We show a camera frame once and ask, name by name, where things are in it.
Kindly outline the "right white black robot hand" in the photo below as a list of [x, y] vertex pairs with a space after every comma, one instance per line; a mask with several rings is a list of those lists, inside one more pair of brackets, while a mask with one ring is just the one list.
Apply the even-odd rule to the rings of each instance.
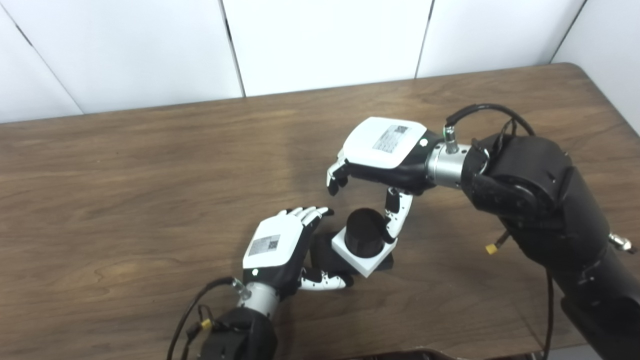
[[349, 178], [387, 186], [382, 237], [392, 244], [414, 196], [436, 187], [428, 162], [442, 143], [440, 135], [419, 122], [369, 117], [352, 130], [327, 169], [327, 191], [335, 196]]

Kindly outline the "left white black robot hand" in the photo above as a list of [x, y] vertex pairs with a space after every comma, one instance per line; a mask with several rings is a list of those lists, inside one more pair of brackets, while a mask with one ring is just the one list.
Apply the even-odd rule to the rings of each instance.
[[283, 209], [263, 219], [243, 255], [242, 282], [271, 287], [281, 301], [298, 290], [319, 292], [352, 287], [355, 281], [348, 274], [304, 265], [320, 221], [333, 214], [329, 207], [311, 206]]

